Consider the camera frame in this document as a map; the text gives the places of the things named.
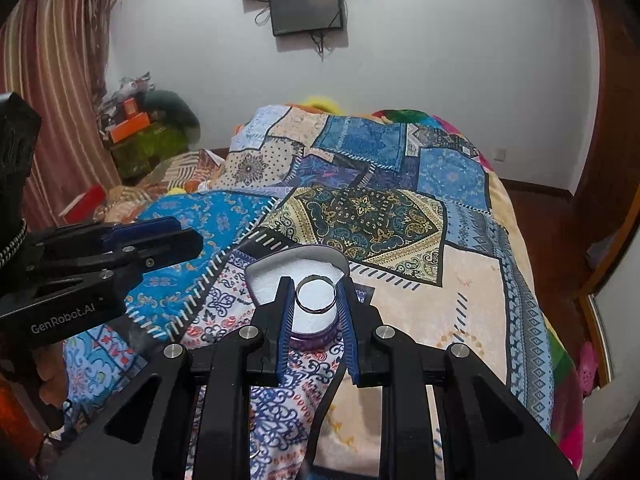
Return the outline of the patchwork bed quilt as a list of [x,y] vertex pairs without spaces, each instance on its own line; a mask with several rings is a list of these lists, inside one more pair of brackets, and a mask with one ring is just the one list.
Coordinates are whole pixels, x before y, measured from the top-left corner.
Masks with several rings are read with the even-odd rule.
[[171,216],[202,234],[201,255],[148,274],[122,324],[64,344],[65,429],[78,434],[149,361],[148,340],[190,349],[250,322],[246,268],[272,252],[326,245],[385,322],[439,349],[466,344],[565,457],[584,457],[575,365],[539,307],[508,192],[456,128],[416,110],[364,117],[269,105],[236,130],[228,156],[177,156],[96,214]]

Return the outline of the purple heart jewelry tin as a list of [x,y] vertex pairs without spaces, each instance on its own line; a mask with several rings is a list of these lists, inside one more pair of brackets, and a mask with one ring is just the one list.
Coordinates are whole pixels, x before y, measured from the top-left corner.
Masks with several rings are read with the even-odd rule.
[[245,281],[256,306],[276,299],[281,278],[293,281],[291,346],[300,351],[324,348],[338,330],[337,284],[349,276],[347,259],[321,245],[288,248],[245,269]]

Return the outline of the orange box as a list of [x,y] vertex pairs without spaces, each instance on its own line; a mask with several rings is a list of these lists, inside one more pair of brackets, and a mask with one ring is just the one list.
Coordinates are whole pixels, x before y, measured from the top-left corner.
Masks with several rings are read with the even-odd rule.
[[111,141],[113,143],[118,143],[144,130],[145,128],[148,128],[149,125],[151,125],[149,114],[142,112],[131,116],[120,124],[112,127],[108,130],[108,133],[110,134]]

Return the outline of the yellow pillow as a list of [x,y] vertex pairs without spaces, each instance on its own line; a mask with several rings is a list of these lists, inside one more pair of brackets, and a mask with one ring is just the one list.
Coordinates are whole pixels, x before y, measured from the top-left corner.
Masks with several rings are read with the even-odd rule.
[[327,96],[308,96],[308,98],[302,103],[302,107],[329,115],[342,116],[345,114],[344,110],[341,109],[337,102]]

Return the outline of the striped red curtain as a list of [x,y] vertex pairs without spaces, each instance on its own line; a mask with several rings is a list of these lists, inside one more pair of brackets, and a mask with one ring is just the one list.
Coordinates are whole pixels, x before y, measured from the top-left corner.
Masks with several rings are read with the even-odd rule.
[[39,231],[93,185],[119,175],[99,134],[113,0],[20,0],[1,27],[1,89],[41,117],[22,213]]

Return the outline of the wooden door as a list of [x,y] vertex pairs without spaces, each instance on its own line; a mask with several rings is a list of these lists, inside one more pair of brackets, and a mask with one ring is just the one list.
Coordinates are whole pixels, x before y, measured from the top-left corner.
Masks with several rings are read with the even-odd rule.
[[639,0],[591,0],[600,75],[596,119],[574,199],[581,292],[606,280],[639,215]]

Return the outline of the dark green round cushion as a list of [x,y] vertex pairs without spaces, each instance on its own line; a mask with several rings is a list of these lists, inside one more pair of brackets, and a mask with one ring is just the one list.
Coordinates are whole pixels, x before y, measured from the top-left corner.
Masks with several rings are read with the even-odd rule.
[[200,121],[176,92],[149,90],[142,94],[141,108],[145,112],[155,114],[162,122],[182,129],[190,144],[198,143],[200,140]]

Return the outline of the small black wall monitor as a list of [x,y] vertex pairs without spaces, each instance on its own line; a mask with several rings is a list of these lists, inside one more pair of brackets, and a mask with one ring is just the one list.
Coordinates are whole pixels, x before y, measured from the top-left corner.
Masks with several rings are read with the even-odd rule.
[[344,26],[343,0],[269,0],[269,11],[275,37]]

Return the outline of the wall power socket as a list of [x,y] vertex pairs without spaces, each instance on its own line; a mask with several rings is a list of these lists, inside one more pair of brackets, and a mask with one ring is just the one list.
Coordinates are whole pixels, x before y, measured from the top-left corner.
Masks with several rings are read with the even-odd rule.
[[497,148],[495,150],[494,159],[496,162],[504,162],[506,160],[506,149]]

